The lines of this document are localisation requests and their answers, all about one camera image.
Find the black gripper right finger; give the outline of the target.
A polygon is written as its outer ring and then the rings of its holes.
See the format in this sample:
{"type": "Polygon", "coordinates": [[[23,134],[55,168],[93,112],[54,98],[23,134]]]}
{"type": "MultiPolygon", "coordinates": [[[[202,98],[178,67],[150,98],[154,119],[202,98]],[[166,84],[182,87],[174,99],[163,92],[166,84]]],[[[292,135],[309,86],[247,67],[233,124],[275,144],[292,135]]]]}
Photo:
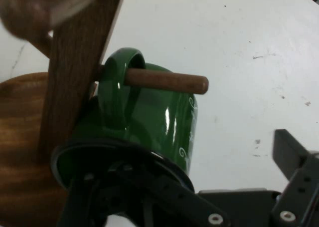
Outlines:
{"type": "Polygon", "coordinates": [[[289,181],[272,209],[276,227],[319,225],[319,154],[308,151],[287,130],[274,133],[273,160],[289,181]]]}

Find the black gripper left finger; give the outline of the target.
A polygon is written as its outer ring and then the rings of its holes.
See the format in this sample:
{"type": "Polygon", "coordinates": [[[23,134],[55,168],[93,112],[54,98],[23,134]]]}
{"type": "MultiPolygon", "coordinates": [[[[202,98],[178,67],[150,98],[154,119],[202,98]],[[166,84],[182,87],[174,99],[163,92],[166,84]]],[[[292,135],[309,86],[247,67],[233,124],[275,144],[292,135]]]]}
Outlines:
{"type": "Polygon", "coordinates": [[[109,216],[136,227],[229,227],[224,211],[167,176],[145,168],[78,172],[59,220],[61,227],[102,227],[109,216]]]}

